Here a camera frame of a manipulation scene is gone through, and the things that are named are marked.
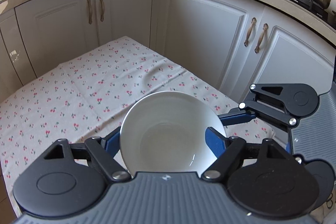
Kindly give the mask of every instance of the tiled floor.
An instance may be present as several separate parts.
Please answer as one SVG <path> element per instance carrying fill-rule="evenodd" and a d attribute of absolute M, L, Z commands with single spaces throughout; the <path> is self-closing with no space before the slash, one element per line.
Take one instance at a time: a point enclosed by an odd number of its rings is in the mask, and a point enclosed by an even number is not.
<path fill-rule="evenodd" d="M 0 224 L 10 224 L 15 219 L 16 215 L 7 195 L 0 166 Z"/>

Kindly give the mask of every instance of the ribbed gray surface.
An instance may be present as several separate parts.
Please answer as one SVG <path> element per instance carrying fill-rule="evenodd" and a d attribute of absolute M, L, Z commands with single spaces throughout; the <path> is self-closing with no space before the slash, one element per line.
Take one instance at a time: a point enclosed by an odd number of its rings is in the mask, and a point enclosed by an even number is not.
<path fill-rule="evenodd" d="M 292 129 L 293 153 L 305 160 L 323 159 L 336 170 L 336 84 L 320 96 L 317 111 Z"/>
<path fill-rule="evenodd" d="M 316 224 L 309 216 L 272 221 L 247 216 L 247 213 L 229 199 L 220 184 L 204 182 L 196 173 L 138 173 L 131 182 L 112 185 L 95 207 L 81 215 L 64 220 L 24 215 L 16 223 Z"/>

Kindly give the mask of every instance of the bowl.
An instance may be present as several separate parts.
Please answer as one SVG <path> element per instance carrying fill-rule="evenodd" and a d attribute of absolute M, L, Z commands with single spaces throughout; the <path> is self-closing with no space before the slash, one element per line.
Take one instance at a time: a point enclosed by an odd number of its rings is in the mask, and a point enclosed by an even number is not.
<path fill-rule="evenodd" d="M 225 136 L 216 113 L 197 98 L 163 91 L 139 100 L 120 130 L 120 151 L 131 175 L 144 172 L 193 172 L 199 176 L 217 159 L 205 143 L 213 127 Z"/>

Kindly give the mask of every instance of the tablecloth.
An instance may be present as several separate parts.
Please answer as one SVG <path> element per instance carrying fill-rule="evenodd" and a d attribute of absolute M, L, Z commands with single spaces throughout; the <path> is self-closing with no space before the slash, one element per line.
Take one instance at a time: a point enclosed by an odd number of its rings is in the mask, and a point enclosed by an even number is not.
<path fill-rule="evenodd" d="M 120 126 L 139 99 L 161 90 L 188 93 L 217 113 L 237 103 L 183 67 L 129 37 L 63 63 L 0 104 L 1 167 L 14 211 L 16 178 L 59 138 L 83 142 Z M 261 143 L 274 131 L 261 120 L 226 127 L 227 136 Z M 121 155 L 115 159 L 124 166 Z"/>

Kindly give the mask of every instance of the white cabinet door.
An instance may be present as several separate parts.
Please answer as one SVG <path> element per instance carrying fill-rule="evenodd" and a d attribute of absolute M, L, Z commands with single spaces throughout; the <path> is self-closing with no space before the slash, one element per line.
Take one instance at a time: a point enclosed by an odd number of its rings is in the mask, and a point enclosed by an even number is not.
<path fill-rule="evenodd" d="M 152 0 L 96 0 L 100 44 L 128 36 L 149 47 Z"/>
<path fill-rule="evenodd" d="M 254 49 L 265 23 L 268 30 L 256 54 Z M 336 49 L 311 30 L 272 8 L 266 8 L 236 83 L 233 99 L 243 100 L 252 83 L 302 83 L 312 86 L 317 94 L 328 92 L 335 55 Z"/>
<path fill-rule="evenodd" d="M 263 9 L 253 0 L 153 0 L 151 48 L 219 88 L 242 69 L 233 57 L 245 48 L 251 19 L 260 19 Z M 237 60 L 247 54 L 240 52 Z M 236 74 L 226 73 L 231 67 Z"/>
<path fill-rule="evenodd" d="M 14 9 L 0 15 L 0 31 L 8 55 L 23 85 L 36 79 L 23 44 Z"/>
<path fill-rule="evenodd" d="M 17 77 L 0 36 L 0 103 L 21 87 L 20 79 Z"/>
<path fill-rule="evenodd" d="M 94 6 L 95 0 L 31 0 L 15 8 L 37 77 L 98 47 Z"/>

